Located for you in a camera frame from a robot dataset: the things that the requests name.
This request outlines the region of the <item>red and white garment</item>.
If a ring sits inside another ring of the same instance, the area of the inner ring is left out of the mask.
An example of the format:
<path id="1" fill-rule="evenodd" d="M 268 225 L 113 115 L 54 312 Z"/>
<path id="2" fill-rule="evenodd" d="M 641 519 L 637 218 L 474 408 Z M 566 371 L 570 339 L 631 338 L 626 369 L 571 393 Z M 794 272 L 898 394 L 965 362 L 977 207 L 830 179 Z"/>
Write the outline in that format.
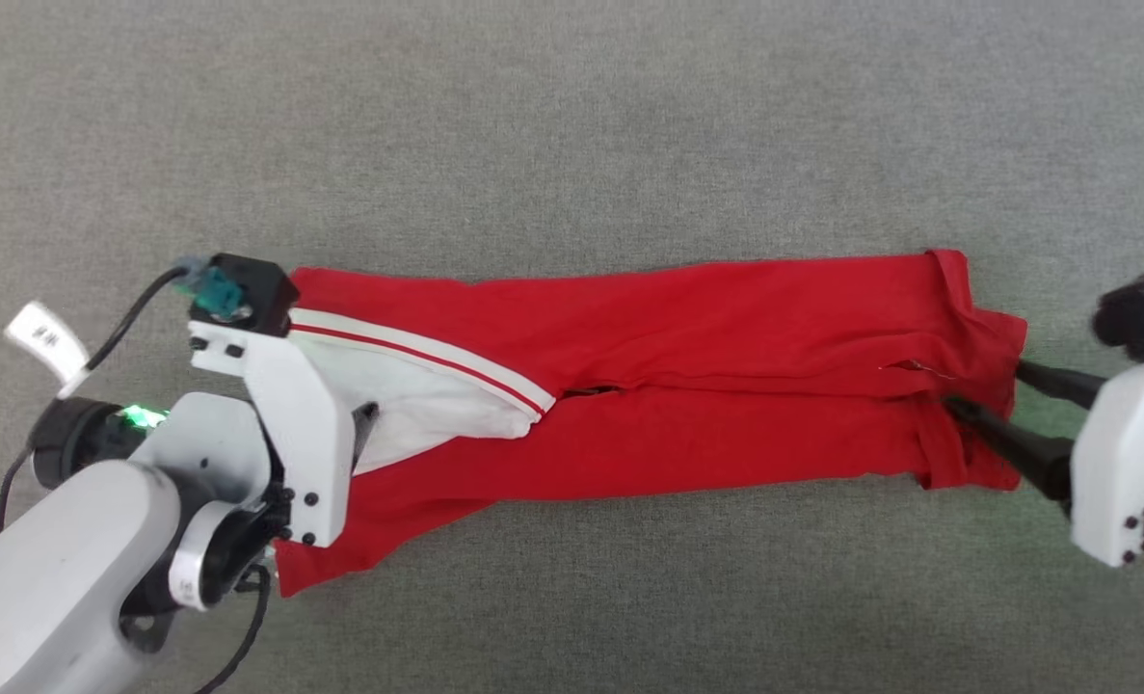
<path id="1" fill-rule="evenodd" d="M 953 250 L 464 282 L 299 268 L 291 341 L 378 404 L 342 535 L 277 545 L 283 597 L 500 501 L 866 474 L 1012 490 L 943 406 L 1015 405 L 1020 317 Z"/>

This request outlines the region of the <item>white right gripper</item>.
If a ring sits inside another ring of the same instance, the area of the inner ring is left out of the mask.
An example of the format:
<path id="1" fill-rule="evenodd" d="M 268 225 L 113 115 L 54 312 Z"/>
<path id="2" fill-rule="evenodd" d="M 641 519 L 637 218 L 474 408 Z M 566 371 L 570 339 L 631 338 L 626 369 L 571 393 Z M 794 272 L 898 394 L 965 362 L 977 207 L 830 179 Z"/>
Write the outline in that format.
<path id="1" fill-rule="evenodd" d="M 1107 380 L 1020 360 L 1016 378 L 1090 410 L 1077 442 L 1035 434 L 966 398 L 946 398 L 945 408 L 1044 498 L 1071 501 L 1071 540 L 1087 556 L 1112 568 L 1144 556 L 1144 364 Z"/>

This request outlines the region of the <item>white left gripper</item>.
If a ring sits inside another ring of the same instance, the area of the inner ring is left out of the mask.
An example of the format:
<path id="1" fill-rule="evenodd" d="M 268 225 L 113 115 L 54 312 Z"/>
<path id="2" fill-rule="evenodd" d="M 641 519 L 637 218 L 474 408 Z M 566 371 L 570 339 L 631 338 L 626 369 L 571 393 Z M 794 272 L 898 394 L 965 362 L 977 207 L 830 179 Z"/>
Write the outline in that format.
<path id="1" fill-rule="evenodd" d="M 192 356 L 198 369 L 241 378 L 260 426 L 284 470 L 294 541 L 329 547 L 347 514 L 351 466 L 378 421 L 378 402 L 350 408 L 297 342 L 192 321 L 190 334 L 207 342 Z"/>

